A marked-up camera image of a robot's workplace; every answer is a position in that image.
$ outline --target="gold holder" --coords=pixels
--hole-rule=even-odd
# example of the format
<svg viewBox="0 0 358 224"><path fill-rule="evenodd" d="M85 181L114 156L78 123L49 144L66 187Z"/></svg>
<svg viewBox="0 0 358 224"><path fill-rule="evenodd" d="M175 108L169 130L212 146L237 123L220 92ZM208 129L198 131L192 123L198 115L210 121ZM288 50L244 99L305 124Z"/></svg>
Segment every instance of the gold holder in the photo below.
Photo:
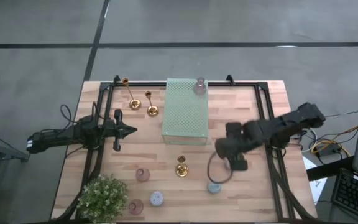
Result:
<svg viewBox="0 0 358 224"><path fill-rule="evenodd" d="M149 106L149 108L147 108L147 114L149 116L157 116L158 115L158 107L152 105L152 100L151 100L152 92L146 91L144 93L144 95L147 97L147 99L149 99L149 102L150 102L150 106Z"/></svg>
<svg viewBox="0 0 358 224"><path fill-rule="evenodd" d="M134 99L134 97L132 96L132 93L129 89L128 78L122 78L121 82L122 82L122 84L124 84L124 86L127 87L128 92L132 98L132 100L129 102L129 107L132 110L138 110L142 106L142 102L140 102L140 100L138 100L138 99Z"/></svg>
<svg viewBox="0 0 358 224"><path fill-rule="evenodd" d="M179 177L186 177L186 175L189 173L189 167L184 164L186 158L184 156L178 157L179 164L175 168L175 172Z"/></svg>

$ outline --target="yellow cable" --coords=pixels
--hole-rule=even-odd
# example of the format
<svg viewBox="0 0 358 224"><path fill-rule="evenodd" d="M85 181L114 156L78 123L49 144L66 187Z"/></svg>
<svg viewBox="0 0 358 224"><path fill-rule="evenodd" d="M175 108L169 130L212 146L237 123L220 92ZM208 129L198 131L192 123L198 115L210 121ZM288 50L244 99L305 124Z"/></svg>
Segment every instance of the yellow cable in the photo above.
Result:
<svg viewBox="0 0 358 224"><path fill-rule="evenodd" d="M317 146L319 146L320 144L325 144L325 146L323 146L323 147L320 149L320 151L322 151L323 149L325 149L326 147L328 147L328 145L330 145L330 144L338 144L338 145L340 145L338 142L335 141L336 138L338 138L339 136L341 136L341 135L343 135L343 134L351 133L351 132L353 132L353 131L355 131L355 130L357 130L357 129L358 129L358 125L355 126L355 127L353 127L353 128L351 128L351 129L348 129L348 130L346 130L346 131L344 131L344 132L342 132L342 133L337 134L335 137L332 138L332 140L322 140L322 141L319 141L319 143L317 143L317 144L311 149L311 152L312 152L312 153L317 153L317 152L319 151L319 150L317 150ZM348 156L351 156L350 153L349 153L349 151L347 151L347 150L344 149L343 147L342 147L342 149L345 151L345 153L346 153Z"/></svg>

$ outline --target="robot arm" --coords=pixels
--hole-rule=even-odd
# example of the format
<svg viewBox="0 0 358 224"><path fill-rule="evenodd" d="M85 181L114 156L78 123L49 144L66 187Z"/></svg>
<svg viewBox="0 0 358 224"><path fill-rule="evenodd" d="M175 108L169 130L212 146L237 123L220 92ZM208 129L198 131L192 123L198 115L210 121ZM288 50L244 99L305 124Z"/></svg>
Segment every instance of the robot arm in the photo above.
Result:
<svg viewBox="0 0 358 224"><path fill-rule="evenodd" d="M247 170L242 153L247 153L265 141L273 147L284 148L294 134L304 128L319 128L325 121L316 105L304 103L297 110L271 120L226 124L226 138L217 139L215 148L221 159L227 158L232 170Z"/></svg>
<svg viewBox="0 0 358 224"><path fill-rule="evenodd" d="M98 118L85 116L66 129L36 132L27 139L27 151L31 154L44 152L50 147L82 144L86 149L96 149L102 138L115 137L113 149L120 151L119 140L137 131L137 128L122 122L122 111L114 111L114 120L107 119L104 125L98 125Z"/></svg>

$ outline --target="green plastic basket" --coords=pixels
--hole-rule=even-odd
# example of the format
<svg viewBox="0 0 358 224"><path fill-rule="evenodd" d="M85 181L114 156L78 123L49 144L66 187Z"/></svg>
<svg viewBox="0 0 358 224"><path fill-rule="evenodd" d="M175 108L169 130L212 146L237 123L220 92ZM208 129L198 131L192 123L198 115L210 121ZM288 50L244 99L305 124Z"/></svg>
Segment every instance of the green plastic basket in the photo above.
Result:
<svg viewBox="0 0 358 224"><path fill-rule="evenodd" d="M205 145L208 140L208 81L206 93L193 91L196 79L169 78L165 90L162 136L166 144Z"/></svg>

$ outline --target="wooden table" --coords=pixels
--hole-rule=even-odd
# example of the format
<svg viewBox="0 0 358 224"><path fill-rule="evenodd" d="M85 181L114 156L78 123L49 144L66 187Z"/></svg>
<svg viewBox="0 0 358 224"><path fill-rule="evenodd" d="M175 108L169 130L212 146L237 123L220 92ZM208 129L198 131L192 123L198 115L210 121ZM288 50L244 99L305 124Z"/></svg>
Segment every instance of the wooden table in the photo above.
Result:
<svg viewBox="0 0 358 224"><path fill-rule="evenodd" d="M98 97L99 84L100 82L84 82L76 119L91 114L92 102ZM290 105L284 82L268 81L268 84L275 115L289 112ZM128 185L129 200L141 199L145 208L139 216L124 211L123 217L118 219L119 222L277 221L265 149L262 147L246 154L248 171L235 172L232 180L223 184L219 194L211 195L206 190L207 161L214 151L214 140L225 136L226 122L244 123L259 118L253 88L234 86L209 88L211 140L207 146L165 145L161 135L165 88L132 87L131 90L134 97L142 101L141 109L131 110L128 91L116 87L113 93L111 117L114 109L122 109L123 122L137 127L138 131L121 141L121 152L112 149L113 138L106 140L101 173L113 174L115 178L123 180ZM153 118L146 113L149 106L144 96L146 90L152 92L152 103L160 108L160 114ZM76 148L77 145L70 146L68 152ZM186 157L186 164L190 168L186 177L178 177L175 173L177 158L180 155ZM80 150L65 160L52 218L62 214L78 193L85 157L86 150ZM291 190L307 211L317 217L299 147L287 148L285 165ZM150 170L151 176L148 182L136 181L135 171L138 168ZM223 161L220 159L214 159L211 172L217 179L223 179L227 175L227 171L223 168ZM163 206L153 207L149 203L150 194L154 191L164 194ZM280 197L283 209L286 210L283 194L280 194Z"/></svg>

